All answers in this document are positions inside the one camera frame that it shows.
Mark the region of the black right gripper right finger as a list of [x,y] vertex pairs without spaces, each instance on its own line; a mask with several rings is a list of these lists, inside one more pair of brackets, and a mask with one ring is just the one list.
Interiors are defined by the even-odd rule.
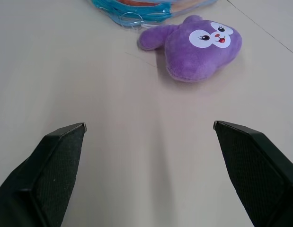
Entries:
[[255,227],[293,227],[293,163],[263,133],[213,124],[232,185]]

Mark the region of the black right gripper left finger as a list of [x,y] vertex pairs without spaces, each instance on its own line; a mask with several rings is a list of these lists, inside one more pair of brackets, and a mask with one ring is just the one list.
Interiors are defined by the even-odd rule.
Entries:
[[76,182],[85,123],[45,135],[0,186],[0,227],[59,227]]

